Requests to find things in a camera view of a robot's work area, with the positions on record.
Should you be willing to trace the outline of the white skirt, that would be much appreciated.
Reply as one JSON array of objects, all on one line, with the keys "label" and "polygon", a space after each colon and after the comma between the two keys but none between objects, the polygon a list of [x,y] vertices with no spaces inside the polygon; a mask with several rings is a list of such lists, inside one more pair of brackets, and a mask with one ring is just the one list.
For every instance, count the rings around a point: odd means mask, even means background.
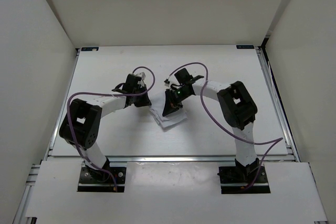
[{"label": "white skirt", "polygon": [[150,112],[155,122],[163,129],[167,130],[181,124],[187,120],[187,113],[184,109],[179,109],[170,115],[163,116],[163,109],[165,105],[165,96],[162,93],[154,95],[151,99],[152,105],[150,106]]}]

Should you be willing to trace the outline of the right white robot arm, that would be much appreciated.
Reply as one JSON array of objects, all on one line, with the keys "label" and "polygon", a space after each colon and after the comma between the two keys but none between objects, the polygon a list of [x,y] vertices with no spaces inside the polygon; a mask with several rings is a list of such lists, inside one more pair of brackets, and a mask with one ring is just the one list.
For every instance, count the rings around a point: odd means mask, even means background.
[{"label": "right white robot arm", "polygon": [[233,84],[222,84],[208,81],[204,76],[193,77],[186,68],[174,74],[178,83],[164,81],[168,87],[165,90],[163,116],[168,116],[183,107],[182,101],[196,95],[200,98],[210,98],[219,102],[226,123],[232,127],[236,145],[236,177],[247,182],[254,177],[260,164],[257,158],[253,126],[257,106],[247,91],[245,85],[236,81]]}]

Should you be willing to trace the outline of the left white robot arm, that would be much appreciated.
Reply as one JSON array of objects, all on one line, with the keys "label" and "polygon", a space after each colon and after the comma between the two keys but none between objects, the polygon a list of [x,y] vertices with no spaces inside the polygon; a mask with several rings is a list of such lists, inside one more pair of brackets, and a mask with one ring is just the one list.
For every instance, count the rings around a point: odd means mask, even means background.
[{"label": "left white robot arm", "polygon": [[110,94],[97,94],[91,101],[69,99],[59,136],[77,149],[85,166],[92,171],[98,182],[110,176],[108,159],[98,144],[100,121],[103,117],[134,105],[137,108],[150,106],[148,90],[144,83],[145,73],[128,74],[125,83],[116,86]]}]

